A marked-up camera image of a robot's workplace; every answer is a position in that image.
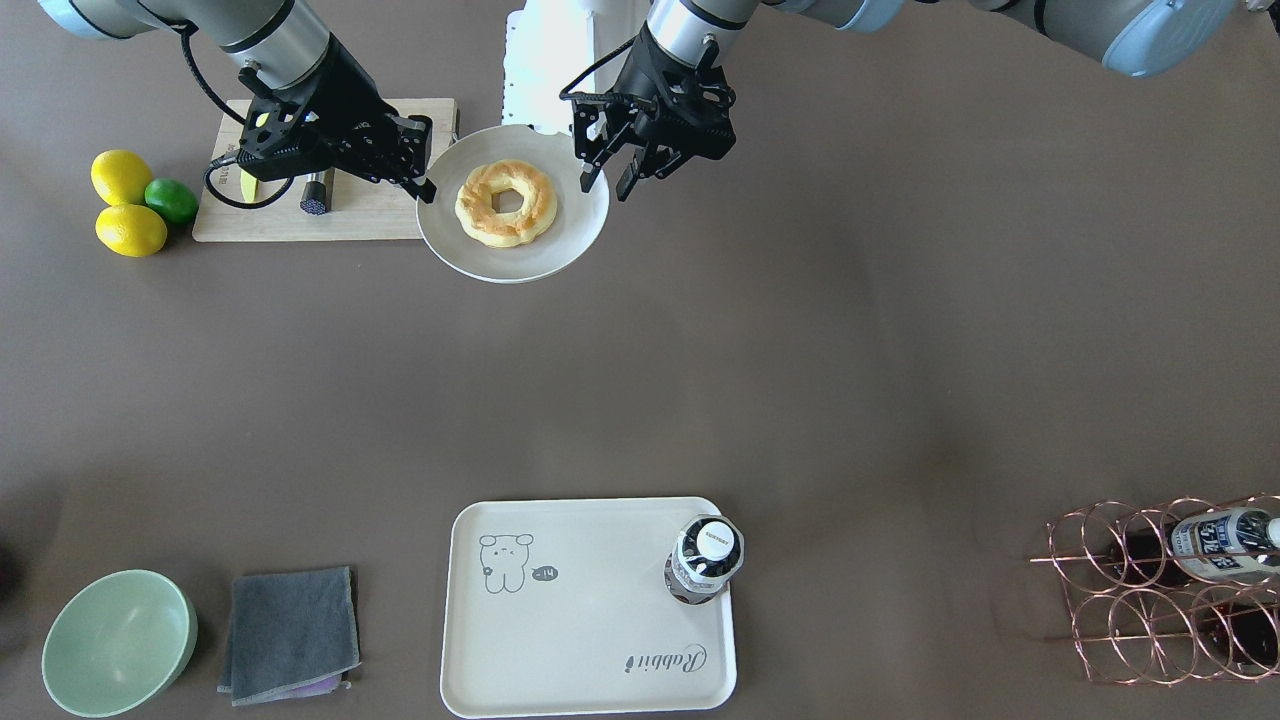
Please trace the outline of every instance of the bagel hole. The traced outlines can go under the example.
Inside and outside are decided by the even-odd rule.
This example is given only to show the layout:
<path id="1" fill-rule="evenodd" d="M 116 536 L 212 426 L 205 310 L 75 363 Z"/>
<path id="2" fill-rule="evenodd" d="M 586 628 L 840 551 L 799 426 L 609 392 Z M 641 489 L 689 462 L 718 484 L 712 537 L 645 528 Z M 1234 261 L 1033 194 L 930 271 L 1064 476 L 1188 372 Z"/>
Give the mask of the bagel hole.
<path id="1" fill-rule="evenodd" d="M 493 210 L 495 213 L 515 213 L 525 206 L 525 196 L 515 190 L 504 190 L 493 195 Z"/>

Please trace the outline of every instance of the bagel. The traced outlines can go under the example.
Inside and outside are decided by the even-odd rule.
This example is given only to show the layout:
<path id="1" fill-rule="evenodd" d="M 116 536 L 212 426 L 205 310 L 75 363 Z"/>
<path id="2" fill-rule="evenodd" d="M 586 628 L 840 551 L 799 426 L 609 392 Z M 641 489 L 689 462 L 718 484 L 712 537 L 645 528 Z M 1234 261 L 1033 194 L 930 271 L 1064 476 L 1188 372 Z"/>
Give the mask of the bagel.
<path id="1" fill-rule="evenodd" d="M 508 190 L 525 202 L 511 213 L 494 210 L 493 197 Z M 532 242 L 552 225 L 558 209 L 550 178 L 524 160 L 498 160 L 471 170 L 453 204 L 462 229 L 489 247 Z"/>

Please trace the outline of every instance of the bear drawing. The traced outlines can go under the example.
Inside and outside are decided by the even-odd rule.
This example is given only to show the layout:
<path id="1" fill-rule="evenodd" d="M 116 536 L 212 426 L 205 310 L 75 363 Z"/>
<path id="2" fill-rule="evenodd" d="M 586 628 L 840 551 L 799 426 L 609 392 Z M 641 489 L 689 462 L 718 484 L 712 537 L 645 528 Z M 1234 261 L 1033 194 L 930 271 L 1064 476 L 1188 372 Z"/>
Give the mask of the bear drawing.
<path id="1" fill-rule="evenodd" d="M 484 587 L 493 594 L 518 592 L 525 587 L 525 565 L 534 536 L 480 536 L 480 566 Z"/>

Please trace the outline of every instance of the green bowl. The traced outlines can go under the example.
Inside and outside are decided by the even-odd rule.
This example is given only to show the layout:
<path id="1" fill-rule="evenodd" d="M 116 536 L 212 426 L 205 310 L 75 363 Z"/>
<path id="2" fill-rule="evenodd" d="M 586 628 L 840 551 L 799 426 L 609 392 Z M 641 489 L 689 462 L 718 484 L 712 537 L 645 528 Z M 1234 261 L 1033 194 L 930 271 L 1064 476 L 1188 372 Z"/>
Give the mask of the green bowl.
<path id="1" fill-rule="evenodd" d="M 63 710 L 109 717 L 169 687 L 196 646 L 196 612 L 173 580 L 124 570 L 95 580 L 45 639 L 45 689 Z"/>

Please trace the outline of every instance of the towel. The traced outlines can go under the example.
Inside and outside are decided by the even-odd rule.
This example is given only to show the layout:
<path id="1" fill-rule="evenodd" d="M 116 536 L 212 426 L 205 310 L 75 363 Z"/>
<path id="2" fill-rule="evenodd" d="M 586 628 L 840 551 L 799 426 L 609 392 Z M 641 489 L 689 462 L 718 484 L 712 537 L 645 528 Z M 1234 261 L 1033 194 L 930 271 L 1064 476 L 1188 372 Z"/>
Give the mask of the towel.
<path id="1" fill-rule="evenodd" d="M 351 568 L 247 575 L 232 585 L 218 692 L 233 706 L 329 693 L 357 665 Z"/>

